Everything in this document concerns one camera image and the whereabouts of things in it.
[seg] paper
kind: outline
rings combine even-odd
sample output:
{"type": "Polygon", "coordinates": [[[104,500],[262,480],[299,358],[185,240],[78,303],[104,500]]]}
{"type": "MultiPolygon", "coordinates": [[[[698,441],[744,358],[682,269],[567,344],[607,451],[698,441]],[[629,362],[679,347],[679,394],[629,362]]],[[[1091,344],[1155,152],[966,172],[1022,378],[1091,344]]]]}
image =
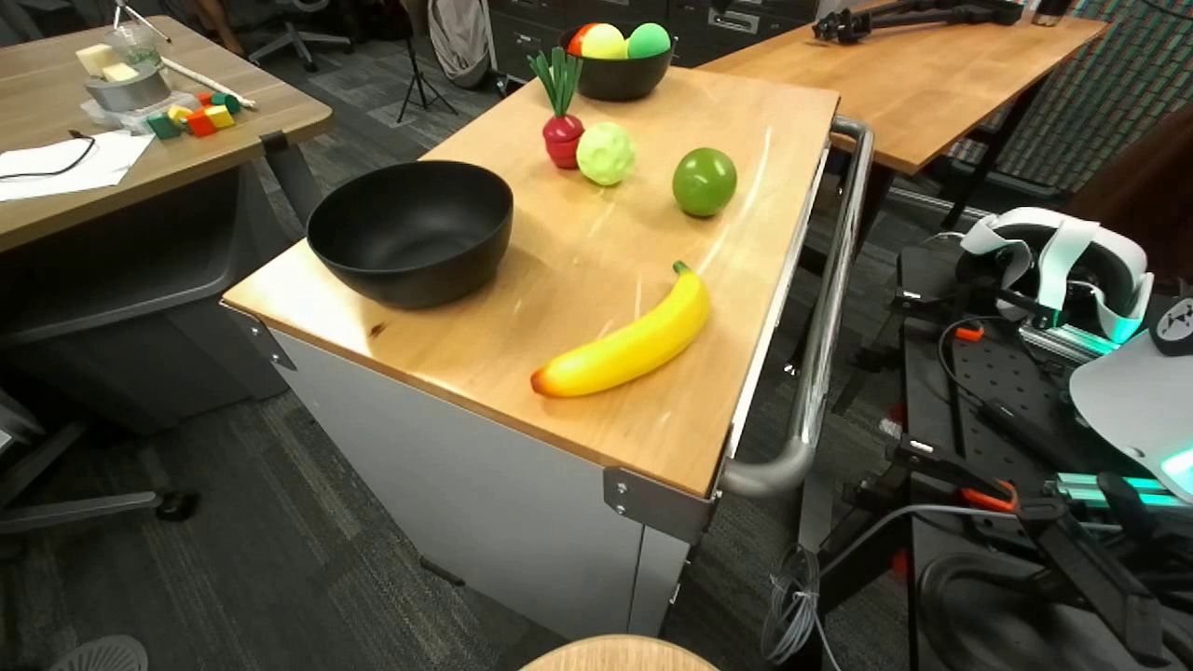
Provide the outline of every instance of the paper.
{"type": "Polygon", "coordinates": [[[129,129],[109,129],[89,138],[65,138],[35,148],[0,148],[0,203],[28,203],[28,199],[114,185],[151,142],[151,133],[129,133],[129,129]]]}

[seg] black bowl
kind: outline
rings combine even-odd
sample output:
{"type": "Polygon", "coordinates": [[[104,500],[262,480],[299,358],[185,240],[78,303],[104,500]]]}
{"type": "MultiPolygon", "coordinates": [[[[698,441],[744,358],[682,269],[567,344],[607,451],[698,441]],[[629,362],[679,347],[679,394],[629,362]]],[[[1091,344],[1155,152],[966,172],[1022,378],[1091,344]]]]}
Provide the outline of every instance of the black bowl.
{"type": "Polygon", "coordinates": [[[487,168],[418,160],[329,193],[310,215],[310,247],[354,290],[426,311],[495,277],[510,219],[513,190],[487,168]]]}
{"type": "Polygon", "coordinates": [[[670,49],[648,59],[581,59],[581,93],[597,101],[639,101],[648,97],[665,66],[670,49]]]}

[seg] yellow banana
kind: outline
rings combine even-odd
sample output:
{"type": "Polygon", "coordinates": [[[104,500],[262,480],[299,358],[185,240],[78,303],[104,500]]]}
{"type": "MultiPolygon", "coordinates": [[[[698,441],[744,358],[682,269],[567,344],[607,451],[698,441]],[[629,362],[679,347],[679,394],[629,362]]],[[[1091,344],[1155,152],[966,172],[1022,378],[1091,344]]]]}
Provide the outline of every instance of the yellow banana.
{"type": "Polygon", "coordinates": [[[542,362],[530,387],[539,394],[598,394],[679,358],[709,324],[705,279],[673,262],[670,295],[617,333],[581,344],[542,362]]]}

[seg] floor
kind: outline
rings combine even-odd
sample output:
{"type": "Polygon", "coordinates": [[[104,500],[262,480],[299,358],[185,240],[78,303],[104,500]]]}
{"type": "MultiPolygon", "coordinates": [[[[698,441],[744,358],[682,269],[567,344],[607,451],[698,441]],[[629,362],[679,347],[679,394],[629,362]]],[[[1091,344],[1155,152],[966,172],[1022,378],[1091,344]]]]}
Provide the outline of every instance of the floor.
{"type": "MultiPolygon", "coordinates": [[[[330,129],[305,146],[323,190],[368,168],[421,156],[495,101],[484,88],[455,88],[437,66],[426,66],[455,113],[437,97],[427,103],[414,97],[402,113],[410,59],[398,42],[329,54],[316,72],[300,72],[288,56],[267,66],[335,108],[330,129]]],[[[825,190],[811,247],[825,247],[831,203],[825,190]]],[[[894,338],[878,328],[892,264],[897,247],[926,228],[926,215],[892,204],[866,244],[848,277],[836,392],[852,373],[858,347],[894,338]]],[[[744,457],[784,444],[793,400],[784,362],[811,295],[815,279],[798,277],[744,428],[744,457]]],[[[825,425],[821,470],[871,475],[892,444],[878,423],[894,405],[897,373],[858,378],[858,394],[825,425]]],[[[197,515],[48,533],[6,548],[0,669],[50,665],[104,635],[137,636],[151,669],[163,671],[501,671],[557,644],[536,624],[421,571],[402,530],[295,394],[201,415],[147,441],[89,441],[28,500],[146,485],[197,491],[197,515]]],[[[769,669],[760,629],[771,571],[793,543],[793,523],[793,500],[726,496],[658,636],[726,671],[769,669]]],[[[900,594],[894,579],[883,579],[827,620],[827,636],[848,671],[907,669],[897,624],[907,624],[900,594]]]]}

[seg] vr headset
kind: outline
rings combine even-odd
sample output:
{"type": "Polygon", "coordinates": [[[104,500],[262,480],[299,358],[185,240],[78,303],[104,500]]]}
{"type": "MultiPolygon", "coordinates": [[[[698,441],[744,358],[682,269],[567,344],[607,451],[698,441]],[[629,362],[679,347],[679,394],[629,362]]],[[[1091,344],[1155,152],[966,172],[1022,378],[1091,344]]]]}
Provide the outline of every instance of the vr headset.
{"type": "Polygon", "coordinates": [[[1011,209],[960,235],[960,269],[995,277],[1022,338],[1074,362],[1118,352],[1150,303],[1146,252],[1094,219],[1011,209]]]}

